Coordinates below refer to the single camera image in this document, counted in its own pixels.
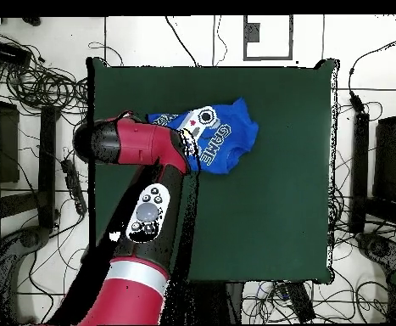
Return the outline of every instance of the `green tabletop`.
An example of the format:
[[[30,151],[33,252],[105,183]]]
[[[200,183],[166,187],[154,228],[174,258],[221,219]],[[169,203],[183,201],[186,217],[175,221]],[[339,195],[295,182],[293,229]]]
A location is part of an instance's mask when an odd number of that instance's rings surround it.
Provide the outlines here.
[[[192,280],[329,279],[326,268],[333,60],[298,68],[95,68],[95,119],[179,114],[243,97],[259,133],[228,175],[202,173]],[[136,170],[96,166],[100,238]],[[184,196],[190,179],[185,179]]]

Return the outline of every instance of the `black cable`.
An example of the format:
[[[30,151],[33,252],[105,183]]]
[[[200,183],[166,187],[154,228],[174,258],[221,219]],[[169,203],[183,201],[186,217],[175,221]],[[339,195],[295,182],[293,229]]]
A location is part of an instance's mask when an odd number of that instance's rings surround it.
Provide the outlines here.
[[[219,63],[221,63],[222,61],[224,61],[224,60],[225,60],[225,57],[226,57],[226,54],[228,53],[228,47],[226,46],[225,42],[222,40],[222,38],[220,37],[220,34],[219,34],[220,22],[221,22],[221,16],[220,16],[220,18],[219,18],[219,24],[217,25],[217,32],[216,32],[216,33],[217,33],[217,37],[219,37],[219,40],[220,40],[221,42],[223,42],[223,45],[225,46],[225,53],[223,54],[223,59],[217,61],[217,64],[216,64],[215,66],[218,66]]]
[[[378,117],[376,117],[375,119],[370,119],[370,122],[380,119],[382,117],[382,115],[383,115],[383,105],[382,105],[382,103],[380,103],[378,101],[368,101],[367,103],[364,103],[364,106],[366,106],[366,108],[367,108],[366,114],[370,113],[370,106],[369,105],[371,105],[371,104],[377,104],[380,107],[380,115]],[[353,109],[353,105],[337,104],[337,114],[338,115],[342,115],[343,113],[346,113],[347,111],[350,111],[351,109]]]
[[[35,214],[35,215],[32,216],[30,219],[27,219],[25,222],[23,222],[23,225],[21,225],[20,229],[22,229],[26,223],[28,223],[30,220],[34,219],[34,218],[37,217],[37,216],[38,216],[38,214]]]
[[[364,283],[360,284],[360,285],[357,287],[356,291],[354,292],[355,298],[356,298],[356,306],[357,306],[357,308],[358,308],[359,315],[360,315],[360,317],[362,318],[362,320],[363,320],[364,323],[368,323],[368,322],[366,321],[365,317],[364,317],[363,314],[362,314],[362,311],[360,310],[361,306],[360,306],[360,300],[359,300],[359,291],[360,291],[361,288],[363,288],[365,285],[368,285],[368,284],[374,284],[374,285],[380,286],[382,289],[384,289],[385,291],[388,292],[388,289],[385,288],[382,284],[378,283],[377,281],[365,281]]]
[[[60,216],[60,218],[59,218],[59,226],[58,226],[58,230],[60,230],[60,223],[61,223],[61,220],[62,220],[62,208],[64,207],[64,205],[65,205],[65,203],[66,202],[68,202],[68,201],[71,201],[72,199],[67,199],[67,200],[65,200],[63,203],[62,203],[62,205],[60,206],[60,209],[59,209],[59,216]],[[62,256],[62,253],[60,252],[60,245],[59,245],[59,234],[60,234],[60,231],[58,231],[57,233],[56,233],[56,235],[57,235],[57,237],[58,237],[58,252],[59,252],[59,256],[60,256],[60,258],[62,259],[62,261],[64,262],[64,264],[65,264],[65,266],[69,266],[68,265],[68,263],[66,262],[66,260],[64,259],[64,257]]]
[[[73,230],[75,229],[75,227],[78,225],[78,224],[80,224],[82,221],[83,221],[83,219],[84,219],[84,217],[83,216],[80,216],[80,219],[72,226],[72,227],[69,227],[69,228],[66,228],[65,230],[63,230],[62,232],[64,232],[64,231],[67,231],[67,230],[69,230],[70,228],[71,228],[71,231],[70,231],[70,233],[68,234],[68,236],[66,237],[66,239],[62,242],[62,244],[60,245],[60,247],[62,247],[63,245],[64,245],[64,243],[66,242],[66,240],[68,240],[68,238],[70,237],[70,235],[72,234],[72,232],[73,232]],[[31,274],[33,275],[36,271],[38,271],[48,260],[50,260],[52,257],[53,257],[53,255],[54,254],[56,254],[56,252],[58,252],[57,250],[55,250],[39,267],[37,267]],[[29,279],[29,277],[27,277],[27,278],[25,278],[23,281],[21,281],[19,284],[18,284],[18,286],[17,286],[17,289],[27,280],[27,279]]]
[[[73,269],[73,270],[75,270],[75,271],[78,271],[78,269],[75,269],[75,268],[73,268],[72,266],[70,266],[70,261],[71,261],[71,259],[74,257],[74,255],[75,255],[77,252],[79,252],[79,251],[84,251],[84,250],[86,250],[86,249],[78,249],[78,250],[74,251],[74,252],[72,253],[72,255],[70,256],[69,260],[65,263],[66,268],[65,268],[65,271],[64,271],[64,294],[66,293],[66,291],[65,291],[65,279],[66,279],[66,271],[68,270],[68,267],[71,268],[71,269]]]
[[[357,60],[354,62],[353,66],[351,67],[350,72],[349,72],[349,91],[350,91],[350,93],[353,92],[352,89],[351,89],[351,76],[352,76],[353,73],[354,73],[354,67],[356,66],[356,64],[357,64],[361,59],[363,59],[365,56],[367,56],[367,55],[370,55],[370,54],[372,54],[372,53],[377,53],[377,52],[382,51],[382,50],[387,50],[388,48],[391,48],[391,47],[393,47],[393,46],[395,46],[395,45],[396,45],[396,40],[393,41],[393,42],[390,42],[390,43],[387,44],[387,45],[382,46],[381,48],[378,48],[378,49],[376,49],[376,50],[372,50],[372,51],[370,51],[369,53],[364,53],[362,56],[359,56],[359,58],[357,58]]]
[[[91,45],[92,44],[97,44],[97,45],[99,45],[98,47],[91,47]],[[104,51],[105,51],[105,49],[107,48],[108,50],[111,50],[111,51],[113,51],[114,53],[116,53],[116,55],[118,55],[118,57],[120,58],[120,66],[124,66],[124,61],[122,61],[122,57],[120,56],[120,54],[116,51],[116,50],[114,50],[114,48],[111,48],[111,47],[109,47],[109,46],[104,46],[101,42],[89,42],[88,44],[87,44],[87,47],[88,48],[103,48],[104,49]]]
[[[35,251],[34,255],[35,255],[35,257],[34,257],[34,260],[33,260],[32,264],[31,264],[31,269],[29,270],[29,277],[28,277],[28,278],[29,278],[29,280],[31,281],[31,284],[32,284],[37,290],[41,291],[44,295],[48,296],[48,297],[50,298],[51,302],[52,302],[52,305],[50,306],[50,308],[48,309],[48,311],[46,312],[46,314],[44,315],[44,317],[43,317],[42,320],[41,320],[41,323],[44,323],[46,317],[48,316],[48,314],[49,314],[49,313],[52,311],[52,309],[53,309],[53,306],[54,306],[54,298],[53,298],[47,291],[45,291],[44,289],[42,289],[42,288],[40,288],[38,285],[36,285],[35,282],[33,281],[33,278],[32,278],[31,275],[32,275],[33,267],[34,267],[35,264],[36,264],[37,251]]]
[[[186,46],[182,43],[180,37],[178,36],[178,34],[176,33],[175,28],[172,26],[172,24],[170,23],[169,19],[167,18],[167,16],[165,16],[166,22],[167,24],[170,26],[170,28],[172,29],[172,31],[175,34],[176,39],[180,42],[180,44],[182,45],[182,47],[184,48],[184,50],[186,50],[186,52],[188,53],[188,56],[190,56],[190,58],[192,58],[193,63],[195,66],[198,66],[198,63],[196,62],[196,60],[194,59],[193,55],[188,51],[188,49],[186,48]]]

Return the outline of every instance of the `control button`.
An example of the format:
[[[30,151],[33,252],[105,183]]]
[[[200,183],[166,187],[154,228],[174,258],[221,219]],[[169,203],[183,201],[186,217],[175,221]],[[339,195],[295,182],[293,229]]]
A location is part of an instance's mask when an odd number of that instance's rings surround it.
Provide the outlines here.
[[[148,202],[140,204],[136,210],[136,217],[141,222],[153,222],[159,217],[159,208]]]
[[[131,225],[131,230],[132,231],[138,231],[138,230],[140,230],[141,227],[142,227],[142,225],[140,224],[140,222],[134,222]]]
[[[153,224],[147,224],[144,227],[145,233],[155,233],[155,227]]]

